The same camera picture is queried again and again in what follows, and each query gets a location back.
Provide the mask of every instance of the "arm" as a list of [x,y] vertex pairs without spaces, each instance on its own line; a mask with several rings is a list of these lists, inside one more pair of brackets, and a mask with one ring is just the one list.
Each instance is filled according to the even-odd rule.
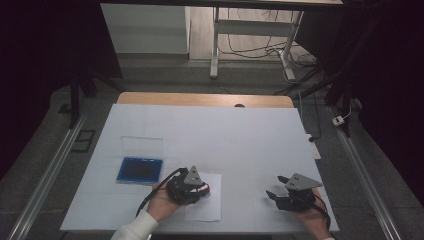
[[[316,189],[312,189],[314,194],[321,198],[321,195]],[[321,200],[317,199],[315,204],[325,209],[324,203]],[[316,240],[330,240],[332,238],[330,232],[327,230],[327,225],[325,223],[325,218],[320,212],[315,209],[309,209],[304,212],[292,212],[294,216],[302,223],[306,230],[316,239]]]
[[179,207],[169,199],[166,190],[159,190],[150,200],[147,211],[140,211],[134,221],[119,228],[112,240],[145,240],[159,226],[161,220],[171,216]]

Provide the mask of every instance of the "gray floor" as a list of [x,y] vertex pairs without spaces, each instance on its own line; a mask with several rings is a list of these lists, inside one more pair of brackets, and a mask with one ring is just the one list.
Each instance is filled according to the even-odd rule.
[[[217,80],[209,79],[207,63],[169,61],[155,65],[140,60],[122,60],[124,79],[116,80],[130,91],[196,92],[223,94],[272,95],[289,84],[282,80],[281,64],[223,63]],[[304,74],[298,70],[297,75]],[[93,141],[76,142],[66,158],[49,195],[47,196],[27,239],[109,239],[111,233],[63,233],[59,227],[72,201],[78,184],[90,160],[97,139],[118,92],[96,81],[99,93],[95,107],[82,126],[82,131],[93,131]],[[302,114],[306,130],[321,138],[316,141],[321,160],[317,161],[337,223],[341,229],[337,239],[386,239],[373,209],[358,181],[351,162],[332,126],[327,108],[322,104],[325,90],[316,94],[316,115],[313,96],[302,101]],[[40,176],[59,147],[67,131],[69,114],[59,113],[69,103],[69,88],[53,94],[51,108],[33,138],[21,153],[16,164],[0,183],[0,238],[11,231]],[[380,195],[394,217],[403,239],[423,239],[424,211],[409,191],[402,178],[378,146],[362,129],[357,111],[351,114],[352,140],[364,159]],[[273,236],[276,240],[311,239],[305,233]]]

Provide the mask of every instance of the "floor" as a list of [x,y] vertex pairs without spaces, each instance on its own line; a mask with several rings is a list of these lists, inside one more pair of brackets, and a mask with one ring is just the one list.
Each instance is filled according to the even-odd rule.
[[[244,17],[243,11],[238,11],[238,14],[241,18]],[[231,10],[230,15],[238,17],[237,10]],[[192,34],[192,47],[194,39],[207,38],[204,34],[201,35]],[[233,47],[238,49],[263,47],[266,46],[268,39],[260,40],[255,46],[240,46],[236,44],[238,41],[234,38]],[[223,48],[224,45],[221,45],[221,42],[225,43],[225,40],[225,36],[220,40],[220,46]],[[206,55],[198,53],[197,60],[192,61],[121,58],[119,60],[124,79],[114,80],[129,91],[148,92],[273,95],[292,86],[283,78],[281,63],[272,59],[240,62],[229,58],[229,61],[220,63],[218,79],[211,80],[209,64],[204,62],[209,53],[207,53],[208,50],[203,52]],[[308,69],[299,68],[295,69],[295,74],[301,77],[307,71]],[[320,79],[320,76],[316,76],[309,83],[298,86],[291,92],[296,93],[300,88],[312,86],[313,82],[318,82]],[[26,239],[110,239],[111,233],[77,234],[59,230],[94,151],[110,107],[119,96],[119,92],[103,82],[95,80],[95,84],[98,88],[95,99],[81,97],[82,109],[88,103],[93,103],[94,107],[84,115],[86,119],[79,131],[81,134],[71,145],[56,180],[40,205],[39,212],[35,215],[33,222],[30,222],[30,228],[25,235]],[[317,160],[316,164],[341,229],[335,235],[339,240],[389,239],[382,231],[376,212],[363,190],[357,172],[352,167],[352,160],[342,144],[338,130],[331,123],[332,116],[329,108],[323,104],[325,94],[326,89],[321,90],[302,101],[295,101],[295,106],[299,114],[303,116],[305,131],[319,137],[315,142],[322,159]],[[52,95],[51,108],[44,121],[15,165],[0,182],[0,239],[6,239],[11,232],[38,182],[42,179],[44,171],[60,147],[62,139],[69,132],[70,118],[67,111],[69,99],[69,87],[60,89]],[[339,112],[337,106],[332,107],[331,110],[335,113]],[[350,115],[351,140],[379,196],[393,217],[402,236],[401,239],[424,239],[423,207],[403,182],[390,160],[364,131],[357,119],[359,111],[360,108],[355,106]],[[272,238],[274,240],[311,239],[306,233],[272,236]]]

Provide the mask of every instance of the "white sleeve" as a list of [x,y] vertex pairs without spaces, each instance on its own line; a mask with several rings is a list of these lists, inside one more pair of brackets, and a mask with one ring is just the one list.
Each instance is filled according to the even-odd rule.
[[112,240],[146,240],[159,223],[146,211],[140,211],[134,221],[119,228],[112,236]]

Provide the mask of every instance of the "hand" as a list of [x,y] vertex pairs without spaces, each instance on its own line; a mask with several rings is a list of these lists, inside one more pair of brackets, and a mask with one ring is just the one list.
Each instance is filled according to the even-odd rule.
[[[321,198],[318,190],[312,189],[314,194]],[[325,209],[324,203],[320,199],[316,199],[315,204]],[[317,240],[322,240],[331,237],[330,232],[327,230],[324,216],[317,210],[311,208],[303,212],[291,212],[294,216],[302,222],[303,227]]]
[[[169,199],[168,193],[166,192],[166,184],[167,183],[165,183],[153,196],[150,200],[149,207],[147,208],[147,212],[158,222],[170,217],[175,210],[180,207]],[[155,189],[158,185],[159,184],[155,184],[152,188]]]

